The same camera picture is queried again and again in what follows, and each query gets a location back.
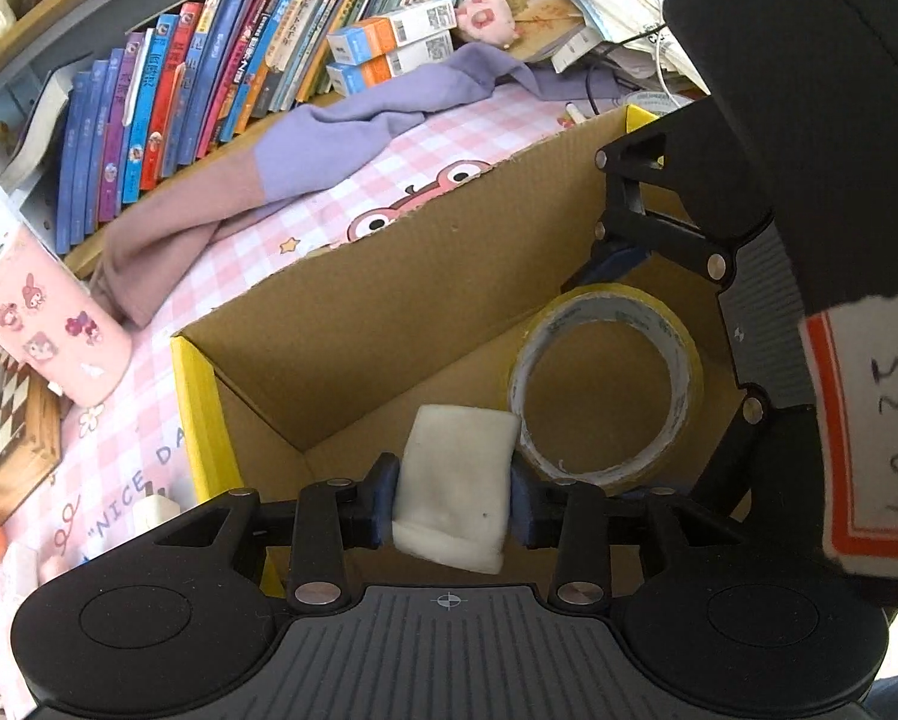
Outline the white sponge block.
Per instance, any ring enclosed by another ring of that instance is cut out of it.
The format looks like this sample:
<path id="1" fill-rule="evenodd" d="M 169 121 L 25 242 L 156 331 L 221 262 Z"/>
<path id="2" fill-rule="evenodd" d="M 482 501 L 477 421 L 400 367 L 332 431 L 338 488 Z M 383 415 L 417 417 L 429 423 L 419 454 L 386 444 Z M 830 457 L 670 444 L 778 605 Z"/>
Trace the white sponge block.
<path id="1" fill-rule="evenodd" d="M 459 571 L 501 571 L 519 427 L 509 411 L 457 405 L 417 411 L 392 509 L 397 550 Z"/>

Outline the white charger plug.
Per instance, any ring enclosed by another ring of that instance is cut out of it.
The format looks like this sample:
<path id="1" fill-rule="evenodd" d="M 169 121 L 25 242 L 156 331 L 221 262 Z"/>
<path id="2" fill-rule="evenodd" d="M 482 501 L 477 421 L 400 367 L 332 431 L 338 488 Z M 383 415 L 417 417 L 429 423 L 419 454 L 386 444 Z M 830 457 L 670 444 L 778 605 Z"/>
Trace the white charger plug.
<path id="1" fill-rule="evenodd" d="M 86 528 L 83 541 L 83 561 L 91 561 L 120 544 L 138 538 L 152 528 L 158 528 L 182 511 L 181 505 L 161 496 L 140 497 L 127 509 L 112 504 L 101 517 L 96 517 Z"/>

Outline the clear tape roll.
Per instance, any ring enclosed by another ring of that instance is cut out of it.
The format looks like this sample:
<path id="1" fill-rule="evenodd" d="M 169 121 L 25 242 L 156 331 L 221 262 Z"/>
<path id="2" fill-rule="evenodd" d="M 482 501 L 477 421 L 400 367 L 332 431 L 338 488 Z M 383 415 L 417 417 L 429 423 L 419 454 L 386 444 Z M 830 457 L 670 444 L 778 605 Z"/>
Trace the clear tape roll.
<path id="1" fill-rule="evenodd" d="M 553 481 L 623 493 L 659 472 L 703 401 L 689 330 L 623 284 L 582 286 L 540 310 L 509 372 L 517 445 Z"/>

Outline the yellow cardboard box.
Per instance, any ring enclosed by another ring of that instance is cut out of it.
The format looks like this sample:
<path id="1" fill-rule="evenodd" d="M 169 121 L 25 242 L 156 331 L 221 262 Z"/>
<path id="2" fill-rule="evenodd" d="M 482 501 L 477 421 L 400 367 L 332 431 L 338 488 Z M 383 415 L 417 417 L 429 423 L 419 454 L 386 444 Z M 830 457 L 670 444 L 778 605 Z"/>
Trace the yellow cardboard box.
<path id="1" fill-rule="evenodd" d="M 625 133 L 623 110 L 563 130 L 358 242 L 307 255 L 172 340 L 175 387 L 208 415 L 184 418 L 205 463 L 197 500 L 255 488 L 264 502 L 307 484 L 360 479 L 401 454 L 421 405 L 503 410 L 527 325 L 588 258 L 604 208 L 594 154 Z M 716 286 L 664 260 L 623 283 L 684 322 L 703 366 L 703 401 L 649 483 L 687 489 L 740 401 Z M 346 553 L 363 583 L 535 583 L 555 550 L 511 539 L 498 577 L 418 561 L 384 546 Z"/>

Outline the pink checkered tablecloth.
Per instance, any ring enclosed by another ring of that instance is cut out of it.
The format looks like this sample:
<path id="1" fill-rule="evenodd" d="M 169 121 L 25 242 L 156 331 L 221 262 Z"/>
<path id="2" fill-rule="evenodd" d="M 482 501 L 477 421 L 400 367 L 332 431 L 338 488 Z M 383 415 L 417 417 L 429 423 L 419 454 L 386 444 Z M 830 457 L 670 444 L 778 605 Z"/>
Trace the pink checkered tablecloth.
<path id="1" fill-rule="evenodd" d="M 184 509 L 195 502 L 170 360 L 174 333 L 271 273 L 341 244 L 355 216 L 434 181 L 446 164 L 495 164 L 589 114 L 586 103 L 544 103 L 520 86 L 500 86 L 485 101 L 429 117 L 353 176 L 216 242 L 192 265 L 133 335 L 133 358 L 117 390 L 106 403 L 63 419 L 60 465 L 6 522 L 1 717 L 26 717 L 34 706 L 11 656 L 10 617 L 37 587 L 42 569 L 68 569 L 117 544 L 125 512 L 148 489 Z"/>

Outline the pink pig plush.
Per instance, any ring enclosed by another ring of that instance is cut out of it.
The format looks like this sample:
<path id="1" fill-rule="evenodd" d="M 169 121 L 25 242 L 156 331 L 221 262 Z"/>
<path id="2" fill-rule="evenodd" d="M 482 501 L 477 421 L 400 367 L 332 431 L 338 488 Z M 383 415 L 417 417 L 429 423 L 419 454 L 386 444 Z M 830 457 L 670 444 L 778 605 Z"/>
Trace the pink pig plush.
<path id="1" fill-rule="evenodd" d="M 508 0 L 463 0 L 456 20 L 460 39 L 466 43 L 509 49 L 519 37 Z"/>

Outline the upper orange blue medicine box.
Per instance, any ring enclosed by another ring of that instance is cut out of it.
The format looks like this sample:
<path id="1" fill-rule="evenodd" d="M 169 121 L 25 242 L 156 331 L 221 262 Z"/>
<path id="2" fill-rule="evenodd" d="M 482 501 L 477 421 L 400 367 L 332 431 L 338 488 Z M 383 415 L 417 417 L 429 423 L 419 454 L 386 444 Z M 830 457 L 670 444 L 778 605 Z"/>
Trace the upper orange blue medicine box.
<path id="1" fill-rule="evenodd" d="M 363 65 L 456 26 L 456 5 L 451 0 L 424 0 L 332 32 L 328 47 L 335 62 Z"/>

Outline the orange blue medicine box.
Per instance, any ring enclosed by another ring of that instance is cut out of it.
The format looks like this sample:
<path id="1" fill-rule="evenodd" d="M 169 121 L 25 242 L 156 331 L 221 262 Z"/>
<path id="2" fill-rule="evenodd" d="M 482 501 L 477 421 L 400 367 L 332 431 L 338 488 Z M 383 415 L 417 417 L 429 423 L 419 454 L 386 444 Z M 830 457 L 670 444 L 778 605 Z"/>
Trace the orange blue medicine box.
<path id="1" fill-rule="evenodd" d="M 361 65 L 330 62 L 327 65 L 327 73 L 333 89 L 343 98 L 348 98 L 424 65 L 439 64 L 452 52 L 454 52 L 452 34 L 443 31 L 435 36 L 426 37 L 423 41 L 394 49 L 389 54 L 374 57 Z"/>
<path id="2" fill-rule="evenodd" d="M 456 26 L 456 5 L 451 0 L 424 0 L 332 32 L 328 47 L 335 62 L 363 65 Z"/>

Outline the wooden chess board box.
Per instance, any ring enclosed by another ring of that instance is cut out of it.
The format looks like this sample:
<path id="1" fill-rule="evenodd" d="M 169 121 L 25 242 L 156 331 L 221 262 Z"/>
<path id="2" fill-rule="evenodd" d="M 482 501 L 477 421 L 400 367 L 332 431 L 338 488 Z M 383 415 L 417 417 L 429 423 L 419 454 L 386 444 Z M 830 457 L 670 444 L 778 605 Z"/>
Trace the wooden chess board box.
<path id="1" fill-rule="evenodd" d="M 0 523 L 62 460 L 60 398 L 45 379 L 0 349 Z"/>

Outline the lower orange blue medicine box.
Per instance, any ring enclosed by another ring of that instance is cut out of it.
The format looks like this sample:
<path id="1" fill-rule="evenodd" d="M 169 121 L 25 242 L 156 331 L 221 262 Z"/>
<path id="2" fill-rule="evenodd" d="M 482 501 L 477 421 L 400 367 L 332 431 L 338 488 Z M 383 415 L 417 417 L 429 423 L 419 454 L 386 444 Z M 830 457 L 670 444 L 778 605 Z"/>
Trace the lower orange blue medicine box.
<path id="1" fill-rule="evenodd" d="M 443 31 L 435 36 L 426 37 L 423 41 L 394 49 L 389 54 L 374 57 L 361 65 L 330 62 L 327 65 L 327 73 L 333 89 L 343 98 L 348 98 L 424 65 L 439 64 L 452 52 L 454 52 L 452 34 Z"/>

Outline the purple and mauve cloth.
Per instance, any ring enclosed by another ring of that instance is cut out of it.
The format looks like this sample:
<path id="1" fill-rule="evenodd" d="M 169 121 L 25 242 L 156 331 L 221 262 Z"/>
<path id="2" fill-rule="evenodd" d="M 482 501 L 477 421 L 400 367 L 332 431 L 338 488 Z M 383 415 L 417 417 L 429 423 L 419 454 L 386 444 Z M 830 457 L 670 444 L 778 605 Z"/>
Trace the purple and mauve cloth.
<path id="1" fill-rule="evenodd" d="M 506 80 L 542 101 L 621 94 L 609 70 L 558 73 L 473 43 L 332 106 L 296 107 L 249 143 L 175 174 L 110 223 L 91 296 L 115 320 L 145 327 L 213 242 L 337 185 L 429 115 L 480 103 Z"/>

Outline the pink cylindrical tissue holder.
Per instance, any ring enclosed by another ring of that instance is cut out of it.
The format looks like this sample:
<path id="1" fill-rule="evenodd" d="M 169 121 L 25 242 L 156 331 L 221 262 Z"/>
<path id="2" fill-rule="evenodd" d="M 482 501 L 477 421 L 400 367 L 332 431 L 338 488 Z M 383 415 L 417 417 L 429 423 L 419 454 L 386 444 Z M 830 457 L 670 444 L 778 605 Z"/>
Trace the pink cylindrical tissue holder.
<path id="1" fill-rule="evenodd" d="M 91 408 L 124 377 L 133 341 L 21 223 L 0 241 L 0 348 Z"/>

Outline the row of books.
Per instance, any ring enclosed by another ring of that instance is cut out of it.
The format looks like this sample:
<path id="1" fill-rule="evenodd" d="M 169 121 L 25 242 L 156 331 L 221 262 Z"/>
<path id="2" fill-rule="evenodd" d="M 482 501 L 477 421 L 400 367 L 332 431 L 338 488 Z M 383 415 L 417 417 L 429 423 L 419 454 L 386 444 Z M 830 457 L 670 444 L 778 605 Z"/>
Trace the row of books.
<path id="1" fill-rule="evenodd" d="M 309 104 L 355 0 L 185 0 L 73 76 L 53 249 L 81 244 L 268 115 Z"/>

